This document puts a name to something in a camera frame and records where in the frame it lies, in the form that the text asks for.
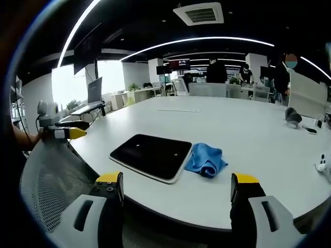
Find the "pillar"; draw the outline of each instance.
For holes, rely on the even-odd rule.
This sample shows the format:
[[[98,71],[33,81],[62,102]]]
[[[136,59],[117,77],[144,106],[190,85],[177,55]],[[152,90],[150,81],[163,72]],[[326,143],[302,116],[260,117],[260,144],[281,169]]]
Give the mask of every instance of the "pillar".
[[[249,53],[246,56],[246,63],[249,65],[249,69],[253,73],[254,81],[257,85],[264,85],[260,80],[260,74],[261,66],[268,67],[267,57],[260,54]]]
[[[148,61],[149,80],[151,83],[160,82],[160,76],[156,74],[156,67],[163,66],[163,59],[154,58]]]

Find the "blue cloth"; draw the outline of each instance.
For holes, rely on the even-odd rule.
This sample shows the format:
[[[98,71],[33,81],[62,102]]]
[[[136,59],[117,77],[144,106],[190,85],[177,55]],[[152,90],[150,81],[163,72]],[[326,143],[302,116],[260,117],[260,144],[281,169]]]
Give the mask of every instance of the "blue cloth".
[[[213,178],[228,165],[222,160],[222,150],[210,147],[205,143],[193,145],[192,156],[185,170],[199,173],[201,176]]]

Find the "black tablet screen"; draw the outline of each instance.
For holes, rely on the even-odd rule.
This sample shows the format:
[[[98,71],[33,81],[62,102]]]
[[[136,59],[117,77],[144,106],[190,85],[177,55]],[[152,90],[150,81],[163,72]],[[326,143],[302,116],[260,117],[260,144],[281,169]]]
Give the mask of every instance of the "black tablet screen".
[[[137,134],[115,149],[110,157],[144,173],[170,180],[191,146],[189,142]]]

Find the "window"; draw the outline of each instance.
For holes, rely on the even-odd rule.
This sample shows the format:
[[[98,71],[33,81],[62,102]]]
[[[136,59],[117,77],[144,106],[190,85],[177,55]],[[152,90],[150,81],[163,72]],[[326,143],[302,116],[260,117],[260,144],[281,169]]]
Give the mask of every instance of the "window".
[[[102,94],[125,90],[123,64],[117,60],[98,61],[99,77],[102,77]]]
[[[52,70],[53,99],[59,110],[67,108],[72,100],[87,100],[85,68],[73,75],[73,65],[62,66]]]

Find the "white table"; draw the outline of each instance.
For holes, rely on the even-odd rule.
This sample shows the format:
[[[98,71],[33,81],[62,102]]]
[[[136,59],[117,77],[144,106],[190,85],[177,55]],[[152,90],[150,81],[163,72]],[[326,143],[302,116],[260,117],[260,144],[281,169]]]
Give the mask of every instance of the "white table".
[[[146,208],[193,225],[231,229],[233,172],[257,177],[265,193],[294,218],[331,194],[330,184],[313,166],[320,152],[330,148],[331,131],[312,135],[292,129],[284,113],[284,106],[242,99],[151,98],[96,120],[85,137],[71,144],[98,174],[123,172],[125,195]],[[312,120],[303,117],[303,123],[309,126]],[[174,184],[154,181],[109,159],[111,151],[138,133],[205,142],[221,148],[229,165],[214,179],[185,170]]]

